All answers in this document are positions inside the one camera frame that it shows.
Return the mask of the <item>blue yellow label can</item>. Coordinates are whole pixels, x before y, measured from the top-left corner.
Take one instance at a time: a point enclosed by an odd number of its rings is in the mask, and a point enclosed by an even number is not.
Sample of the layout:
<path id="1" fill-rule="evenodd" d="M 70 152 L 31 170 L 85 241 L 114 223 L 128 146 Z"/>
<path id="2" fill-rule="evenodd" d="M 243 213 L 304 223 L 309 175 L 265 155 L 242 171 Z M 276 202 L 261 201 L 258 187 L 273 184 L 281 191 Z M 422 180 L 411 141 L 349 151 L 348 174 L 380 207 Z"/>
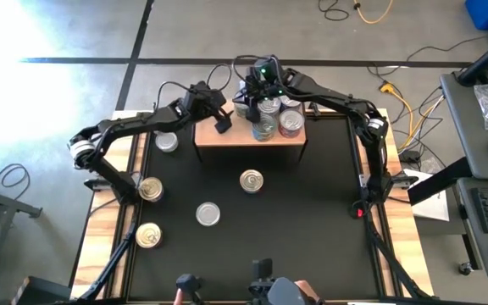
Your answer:
<path id="1" fill-rule="evenodd" d="M 280 113 L 281 101 L 278 97 L 272 99 L 264 99 L 258 104 L 258 111 L 261 114 L 267 114 L 276 117 Z"/>

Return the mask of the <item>green label can silver lid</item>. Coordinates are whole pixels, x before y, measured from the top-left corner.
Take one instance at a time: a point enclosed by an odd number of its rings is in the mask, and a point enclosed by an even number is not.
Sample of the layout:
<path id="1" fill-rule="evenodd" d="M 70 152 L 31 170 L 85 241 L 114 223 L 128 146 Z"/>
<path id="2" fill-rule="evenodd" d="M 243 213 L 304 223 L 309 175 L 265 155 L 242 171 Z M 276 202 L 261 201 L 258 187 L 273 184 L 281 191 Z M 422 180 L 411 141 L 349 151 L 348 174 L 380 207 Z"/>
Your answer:
<path id="1" fill-rule="evenodd" d="M 249 106 L 245 100 L 234 99 L 233 100 L 234 111 L 238 117 L 245 119 L 247 117 L 247 112 Z"/>

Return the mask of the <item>blue label can silver lid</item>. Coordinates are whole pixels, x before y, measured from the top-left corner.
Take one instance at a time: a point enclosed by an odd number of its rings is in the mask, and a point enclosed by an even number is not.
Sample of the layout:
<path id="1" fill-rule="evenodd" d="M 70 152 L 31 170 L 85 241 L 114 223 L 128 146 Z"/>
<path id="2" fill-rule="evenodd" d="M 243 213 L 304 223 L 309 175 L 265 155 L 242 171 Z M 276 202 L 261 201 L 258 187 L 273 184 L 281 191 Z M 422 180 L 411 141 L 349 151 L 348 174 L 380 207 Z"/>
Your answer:
<path id="1" fill-rule="evenodd" d="M 301 103 L 295 100 L 290 99 L 287 96 L 279 97 L 280 100 L 280 111 L 283 112 L 287 109 L 299 109 L 301 107 Z"/>

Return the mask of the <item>Bumble Bee can matte lid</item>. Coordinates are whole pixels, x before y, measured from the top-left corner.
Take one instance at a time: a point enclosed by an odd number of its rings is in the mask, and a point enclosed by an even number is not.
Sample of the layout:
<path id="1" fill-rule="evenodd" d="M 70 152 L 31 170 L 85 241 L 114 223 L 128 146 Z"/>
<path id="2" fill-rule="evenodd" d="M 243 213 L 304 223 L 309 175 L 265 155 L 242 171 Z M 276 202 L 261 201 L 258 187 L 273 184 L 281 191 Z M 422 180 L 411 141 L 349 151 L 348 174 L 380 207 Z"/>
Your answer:
<path id="1" fill-rule="evenodd" d="M 178 137 L 174 132 L 157 132 L 155 145 L 163 153 L 171 153 L 176 150 L 179 145 Z"/>
<path id="2" fill-rule="evenodd" d="M 200 225 L 214 226 L 220 220 L 220 209 L 214 202 L 204 202 L 197 207 L 196 219 Z"/>

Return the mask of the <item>Wild Planet can gold lid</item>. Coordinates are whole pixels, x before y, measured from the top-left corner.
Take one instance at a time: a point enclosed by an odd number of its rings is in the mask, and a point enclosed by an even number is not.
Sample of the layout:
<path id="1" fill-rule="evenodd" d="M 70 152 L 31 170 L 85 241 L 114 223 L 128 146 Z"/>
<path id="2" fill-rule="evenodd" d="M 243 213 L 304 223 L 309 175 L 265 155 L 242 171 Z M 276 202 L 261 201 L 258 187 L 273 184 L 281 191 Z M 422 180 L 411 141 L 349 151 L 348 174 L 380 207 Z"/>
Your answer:
<path id="1" fill-rule="evenodd" d="M 248 169 L 241 174 L 239 181 L 241 188 L 245 192 L 257 193 L 263 186 L 264 178 L 259 171 L 255 169 Z"/>

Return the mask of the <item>black table mat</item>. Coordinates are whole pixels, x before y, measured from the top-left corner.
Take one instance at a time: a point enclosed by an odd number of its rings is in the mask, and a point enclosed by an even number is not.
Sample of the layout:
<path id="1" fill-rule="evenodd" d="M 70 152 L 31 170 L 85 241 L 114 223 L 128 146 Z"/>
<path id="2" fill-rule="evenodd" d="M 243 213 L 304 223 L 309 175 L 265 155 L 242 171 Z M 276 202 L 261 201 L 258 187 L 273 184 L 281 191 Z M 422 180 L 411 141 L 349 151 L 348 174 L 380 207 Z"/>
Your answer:
<path id="1" fill-rule="evenodd" d="M 273 259 L 274 276 L 306 280 L 326 300 L 368 299 L 377 294 L 363 221 L 350 206 L 360 197 L 355 149 L 345 119 L 306 123 L 300 147 L 210 148 L 196 155 L 191 129 L 178 133 L 176 152 L 153 148 L 149 176 L 164 196 L 144 203 L 142 223 L 155 223 L 163 239 L 135 251 L 129 298 L 169 302 L 180 275 L 203 279 L 209 301 L 249 298 L 252 261 Z M 264 178 L 257 193 L 240 185 L 248 169 Z M 197 207 L 214 202 L 214 226 L 197 222 Z"/>

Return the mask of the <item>black desk bar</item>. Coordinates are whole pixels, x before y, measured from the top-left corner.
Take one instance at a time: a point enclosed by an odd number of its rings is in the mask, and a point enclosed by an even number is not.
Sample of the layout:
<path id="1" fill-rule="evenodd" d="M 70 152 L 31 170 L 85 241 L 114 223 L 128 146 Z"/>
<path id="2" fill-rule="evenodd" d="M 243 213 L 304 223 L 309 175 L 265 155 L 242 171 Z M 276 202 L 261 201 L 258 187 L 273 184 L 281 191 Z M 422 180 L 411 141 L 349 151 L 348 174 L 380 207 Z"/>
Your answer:
<path id="1" fill-rule="evenodd" d="M 471 176 L 472 171 L 469 167 L 467 158 L 460 158 L 458 161 L 448 165 L 438 173 L 433 174 L 431 177 L 422 180 L 409 188 L 409 202 L 412 205 L 418 204 L 429 197 L 444 191 L 446 188 L 455 184 L 458 179 Z"/>

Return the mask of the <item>white paper sheet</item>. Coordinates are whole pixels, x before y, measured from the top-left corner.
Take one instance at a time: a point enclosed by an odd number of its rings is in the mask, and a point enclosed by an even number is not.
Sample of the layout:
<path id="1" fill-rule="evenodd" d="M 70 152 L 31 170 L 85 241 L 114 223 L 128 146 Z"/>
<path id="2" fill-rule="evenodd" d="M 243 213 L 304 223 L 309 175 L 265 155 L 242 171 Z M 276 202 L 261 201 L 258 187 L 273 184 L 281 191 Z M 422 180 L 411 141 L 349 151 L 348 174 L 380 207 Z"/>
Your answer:
<path id="1" fill-rule="evenodd" d="M 418 178 L 416 182 L 410 184 L 411 187 L 432 176 L 432 174 L 427 174 L 425 172 L 420 172 L 413 169 L 404 169 L 402 172 L 407 176 L 414 176 Z M 414 204 L 412 206 L 412 210 L 413 215 L 417 217 L 446 222 L 450 220 L 445 191 L 441 191 L 422 202 Z"/>

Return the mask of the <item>grey metal stand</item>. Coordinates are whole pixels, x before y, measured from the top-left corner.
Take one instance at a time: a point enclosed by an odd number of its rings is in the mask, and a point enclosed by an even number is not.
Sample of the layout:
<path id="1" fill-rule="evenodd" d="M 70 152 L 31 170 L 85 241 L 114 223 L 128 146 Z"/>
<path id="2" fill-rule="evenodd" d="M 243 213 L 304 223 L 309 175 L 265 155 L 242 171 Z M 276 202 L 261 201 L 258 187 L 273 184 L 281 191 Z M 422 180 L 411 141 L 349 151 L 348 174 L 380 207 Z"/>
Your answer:
<path id="1" fill-rule="evenodd" d="M 5 180 L 7 177 L 16 170 L 22 170 L 23 176 L 10 184 L 6 184 Z M 0 183 L 3 188 L 11 188 L 21 184 L 22 182 L 25 183 L 25 188 L 17 195 L 15 198 L 6 197 L 0 194 L 0 207 L 12 209 L 18 213 L 25 213 L 28 214 L 31 218 L 38 218 L 42 213 L 42 208 L 36 208 L 30 204 L 25 202 L 21 202 L 19 199 L 24 195 L 24 193 L 29 189 L 31 185 L 31 178 L 28 170 L 23 167 L 21 164 L 10 164 L 7 168 L 4 168 L 0 171 Z"/>

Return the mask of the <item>black monitor pole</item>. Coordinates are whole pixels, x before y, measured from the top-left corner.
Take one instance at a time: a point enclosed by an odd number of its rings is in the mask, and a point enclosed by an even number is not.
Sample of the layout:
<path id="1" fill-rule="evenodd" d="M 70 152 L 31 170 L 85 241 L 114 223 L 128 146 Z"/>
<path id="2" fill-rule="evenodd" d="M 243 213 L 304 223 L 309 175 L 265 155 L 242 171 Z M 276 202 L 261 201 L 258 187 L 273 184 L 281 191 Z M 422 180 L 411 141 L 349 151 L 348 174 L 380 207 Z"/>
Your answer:
<path id="1" fill-rule="evenodd" d="M 478 78 L 488 69 L 488 51 L 474 61 L 458 77 L 457 82 L 462 86 L 473 86 Z"/>

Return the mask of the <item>blue plastic bin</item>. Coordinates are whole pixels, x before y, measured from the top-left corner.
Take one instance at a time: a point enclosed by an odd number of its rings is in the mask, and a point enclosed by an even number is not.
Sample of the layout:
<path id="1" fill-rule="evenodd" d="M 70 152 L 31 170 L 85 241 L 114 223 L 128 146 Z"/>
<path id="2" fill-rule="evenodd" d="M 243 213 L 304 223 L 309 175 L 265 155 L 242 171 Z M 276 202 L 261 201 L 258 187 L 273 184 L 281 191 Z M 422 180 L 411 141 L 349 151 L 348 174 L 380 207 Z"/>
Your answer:
<path id="1" fill-rule="evenodd" d="M 465 0 L 464 5 L 474 27 L 488 31 L 488 0 Z"/>

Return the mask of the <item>black box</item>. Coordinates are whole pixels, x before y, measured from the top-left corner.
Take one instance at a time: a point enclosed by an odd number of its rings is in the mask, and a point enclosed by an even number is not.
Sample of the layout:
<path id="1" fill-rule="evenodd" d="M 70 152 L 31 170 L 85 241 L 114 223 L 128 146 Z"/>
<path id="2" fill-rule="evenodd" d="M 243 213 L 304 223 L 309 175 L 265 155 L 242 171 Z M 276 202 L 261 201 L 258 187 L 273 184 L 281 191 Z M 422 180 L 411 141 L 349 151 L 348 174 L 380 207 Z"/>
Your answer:
<path id="1" fill-rule="evenodd" d="M 71 289 L 49 280 L 28 276 L 16 292 L 11 305 L 43 305 L 68 301 Z"/>

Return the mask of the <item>grey keyboard desk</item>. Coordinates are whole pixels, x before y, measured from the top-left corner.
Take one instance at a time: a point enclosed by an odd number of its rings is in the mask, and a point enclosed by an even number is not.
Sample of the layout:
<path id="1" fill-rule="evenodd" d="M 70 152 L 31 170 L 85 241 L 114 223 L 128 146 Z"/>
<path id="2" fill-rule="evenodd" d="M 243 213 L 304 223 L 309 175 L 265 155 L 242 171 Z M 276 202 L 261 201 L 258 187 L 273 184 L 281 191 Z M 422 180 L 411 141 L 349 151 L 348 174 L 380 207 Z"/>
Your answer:
<path id="1" fill-rule="evenodd" d="M 488 233 L 481 227 L 476 213 L 471 190 L 473 188 L 488 188 L 488 180 L 462 178 L 456 184 L 459 195 L 460 212 L 464 220 L 465 229 L 472 245 L 469 257 L 476 262 L 476 269 L 483 269 L 488 277 Z"/>

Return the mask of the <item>wooden shelf black metal frame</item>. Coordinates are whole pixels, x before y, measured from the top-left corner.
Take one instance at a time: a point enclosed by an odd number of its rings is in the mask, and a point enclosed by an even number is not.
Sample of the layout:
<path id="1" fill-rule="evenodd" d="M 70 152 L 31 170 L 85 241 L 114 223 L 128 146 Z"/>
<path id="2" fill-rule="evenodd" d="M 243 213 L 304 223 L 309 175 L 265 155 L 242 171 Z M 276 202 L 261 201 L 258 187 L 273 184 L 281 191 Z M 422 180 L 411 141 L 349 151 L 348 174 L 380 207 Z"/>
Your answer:
<path id="1" fill-rule="evenodd" d="M 216 131 L 215 118 L 208 118 L 193 127 L 192 142 L 199 159 L 202 153 L 210 148 L 226 147 L 300 147 L 304 152 L 308 144 L 306 128 L 302 127 L 296 137 L 287 138 L 275 129 L 274 136 L 267 141 L 257 141 L 252 136 L 252 123 L 239 117 L 237 114 L 230 116 L 232 126 L 223 134 Z"/>

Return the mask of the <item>black diagonal frame strut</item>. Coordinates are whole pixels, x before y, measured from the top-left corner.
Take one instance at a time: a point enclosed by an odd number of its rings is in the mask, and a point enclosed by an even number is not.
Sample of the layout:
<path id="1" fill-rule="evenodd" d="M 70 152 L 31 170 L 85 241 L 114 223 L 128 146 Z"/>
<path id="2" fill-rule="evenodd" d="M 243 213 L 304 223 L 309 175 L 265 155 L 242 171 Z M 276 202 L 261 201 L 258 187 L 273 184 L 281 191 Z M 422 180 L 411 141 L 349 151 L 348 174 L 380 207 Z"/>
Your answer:
<path id="1" fill-rule="evenodd" d="M 406 270 L 398 262 L 393 251 L 391 251 L 389 247 L 385 244 L 379 232 L 375 228 L 374 220 L 370 213 L 367 213 L 367 215 L 363 217 L 367 221 L 366 226 L 372 244 L 383 254 L 387 263 L 389 264 L 390 270 L 395 273 L 396 277 L 404 285 L 410 296 L 414 299 L 431 299 L 431 296 L 421 290 L 417 283 L 411 279 Z"/>
<path id="2" fill-rule="evenodd" d="M 103 268 L 100 275 L 94 280 L 88 290 L 84 292 L 78 299 L 76 303 L 79 305 L 93 305 L 97 301 L 102 288 L 108 283 L 109 278 L 114 274 L 116 267 L 130 248 L 130 245 L 135 241 L 135 233 L 137 230 L 137 220 L 138 220 L 138 208 L 135 208 L 131 215 L 131 222 L 125 237 L 120 242 L 120 244 L 112 252 L 107 264 Z"/>

